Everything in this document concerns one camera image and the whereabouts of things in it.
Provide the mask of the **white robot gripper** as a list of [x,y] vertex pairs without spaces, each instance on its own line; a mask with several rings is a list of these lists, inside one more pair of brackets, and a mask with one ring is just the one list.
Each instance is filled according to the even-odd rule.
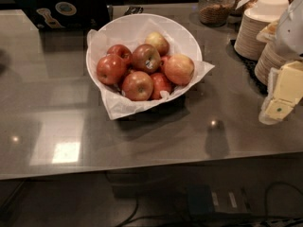
[[257,40],[269,43],[275,39],[276,52],[288,60],[268,76],[268,95],[258,120],[265,125],[283,121],[303,98],[303,0],[294,0],[279,21],[264,27]]

